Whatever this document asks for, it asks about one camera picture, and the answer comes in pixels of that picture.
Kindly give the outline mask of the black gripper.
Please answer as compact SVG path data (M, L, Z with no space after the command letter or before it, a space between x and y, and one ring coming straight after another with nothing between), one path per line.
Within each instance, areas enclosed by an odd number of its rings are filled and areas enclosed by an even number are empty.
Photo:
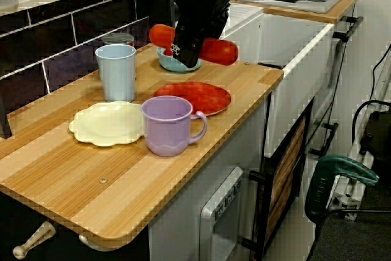
M175 0L180 17L172 42L173 57L187 68L199 59L205 38L218 39L228 18L230 0Z

